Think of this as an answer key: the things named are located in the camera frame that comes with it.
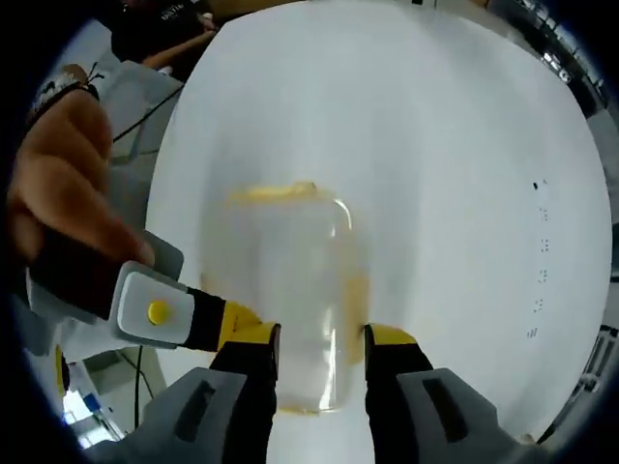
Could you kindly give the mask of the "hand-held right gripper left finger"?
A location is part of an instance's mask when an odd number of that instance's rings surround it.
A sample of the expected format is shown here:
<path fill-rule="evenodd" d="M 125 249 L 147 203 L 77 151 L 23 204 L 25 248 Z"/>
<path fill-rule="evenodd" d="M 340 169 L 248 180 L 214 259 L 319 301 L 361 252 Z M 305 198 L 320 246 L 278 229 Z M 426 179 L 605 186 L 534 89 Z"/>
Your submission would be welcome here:
<path fill-rule="evenodd" d="M 147 408 L 123 440 L 125 463 L 264 463 L 277 409 L 280 325 L 225 342 Z"/>

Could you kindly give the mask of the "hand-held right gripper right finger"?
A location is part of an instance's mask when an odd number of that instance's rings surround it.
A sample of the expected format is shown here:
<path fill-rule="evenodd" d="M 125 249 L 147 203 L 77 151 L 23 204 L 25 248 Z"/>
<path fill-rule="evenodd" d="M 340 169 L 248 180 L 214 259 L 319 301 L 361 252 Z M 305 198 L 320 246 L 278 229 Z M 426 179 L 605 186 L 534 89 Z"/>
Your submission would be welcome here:
<path fill-rule="evenodd" d="M 366 412 L 376 463 L 535 463 L 498 423 L 495 406 L 409 333 L 364 326 Z"/>

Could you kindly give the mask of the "person's left hand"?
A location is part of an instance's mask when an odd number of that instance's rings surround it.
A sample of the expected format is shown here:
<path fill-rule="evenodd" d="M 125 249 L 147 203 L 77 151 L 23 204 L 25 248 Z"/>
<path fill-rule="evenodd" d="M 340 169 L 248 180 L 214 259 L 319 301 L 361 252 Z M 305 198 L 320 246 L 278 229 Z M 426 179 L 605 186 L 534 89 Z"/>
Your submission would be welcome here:
<path fill-rule="evenodd" d="M 112 260 L 154 264 L 150 245 L 105 200 L 111 145 L 107 117 L 84 90 L 63 96 L 26 133 L 7 195 L 9 237 L 21 260 L 34 261 L 52 229 Z"/>

